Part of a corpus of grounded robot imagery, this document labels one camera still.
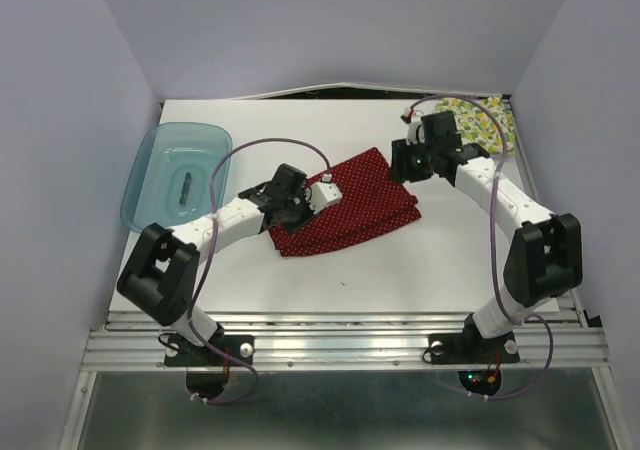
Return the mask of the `red polka dot skirt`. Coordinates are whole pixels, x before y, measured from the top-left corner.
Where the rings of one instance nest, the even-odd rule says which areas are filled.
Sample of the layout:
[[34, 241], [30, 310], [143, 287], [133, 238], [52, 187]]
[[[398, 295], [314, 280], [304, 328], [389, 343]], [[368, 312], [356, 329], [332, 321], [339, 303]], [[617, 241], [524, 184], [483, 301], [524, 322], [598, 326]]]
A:
[[421, 218], [418, 199], [389, 179], [383, 154], [370, 148], [332, 168], [341, 201], [291, 235], [269, 230], [282, 257], [310, 257], [339, 251], [381, 237]]

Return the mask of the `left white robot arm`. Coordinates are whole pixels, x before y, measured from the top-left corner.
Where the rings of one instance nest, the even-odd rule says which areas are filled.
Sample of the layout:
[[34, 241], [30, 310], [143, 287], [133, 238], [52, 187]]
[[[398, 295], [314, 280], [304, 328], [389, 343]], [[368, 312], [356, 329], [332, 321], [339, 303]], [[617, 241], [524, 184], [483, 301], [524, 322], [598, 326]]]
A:
[[199, 363], [222, 352], [222, 327], [193, 303], [197, 278], [210, 255], [273, 227], [298, 228], [314, 217], [305, 190], [307, 175], [282, 164], [273, 177], [240, 192], [214, 213], [186, 224], [152, 223], [140, 233], [116, 283], [117, 292], [164, 328], [188, 342]]

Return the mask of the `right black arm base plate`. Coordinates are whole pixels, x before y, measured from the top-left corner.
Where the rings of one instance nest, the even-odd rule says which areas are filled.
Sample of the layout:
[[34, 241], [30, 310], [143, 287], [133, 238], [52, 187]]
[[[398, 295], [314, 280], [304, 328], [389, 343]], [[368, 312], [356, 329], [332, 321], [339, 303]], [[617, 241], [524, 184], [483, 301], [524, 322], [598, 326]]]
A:
[[422, 360], [432, 365], [483, 365], [490, 362], [520, 362], [512, 332], [492, 339], [464, 337], [462, 333], [435, 333], [427, 339]]

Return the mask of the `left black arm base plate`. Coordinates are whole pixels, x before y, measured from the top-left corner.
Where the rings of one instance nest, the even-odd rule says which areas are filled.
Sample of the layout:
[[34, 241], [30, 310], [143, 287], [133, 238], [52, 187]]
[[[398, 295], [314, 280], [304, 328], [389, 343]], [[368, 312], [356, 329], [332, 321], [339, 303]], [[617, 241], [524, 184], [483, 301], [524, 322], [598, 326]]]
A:
[[[192, 344], [179, 334], [164, 333], [159, 340], [165, 350], [163, 364], [166, 367], [222, 367], [223, 365], [238, 367], [238, 364], [223, 359], [207, 347]], [[214, 345], [225, 355], [230, 355], [248, 365], [253, 364], [255, 338], [252, 335], [225, 335]]]

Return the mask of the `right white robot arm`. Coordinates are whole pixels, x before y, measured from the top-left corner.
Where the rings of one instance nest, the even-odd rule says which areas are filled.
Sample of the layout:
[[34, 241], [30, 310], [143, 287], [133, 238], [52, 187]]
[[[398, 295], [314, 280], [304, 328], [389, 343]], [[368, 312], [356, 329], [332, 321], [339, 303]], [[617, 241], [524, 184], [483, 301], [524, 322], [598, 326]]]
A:
[[431, 361], [479, 363], [503, 354], [516, 362], [513, 329], [582, 282], [581, 225], [572, 214], [558, 215], [530, 198], [479, 144], [463, 143], [452, 112], [406, 109], [401, 119], [408, 131], [391, 144], [391, 180], [446, 179], [487, 213], [492, 231], [510, 241], [493, 297], [465, 319], [461, 332], [430, 336]]

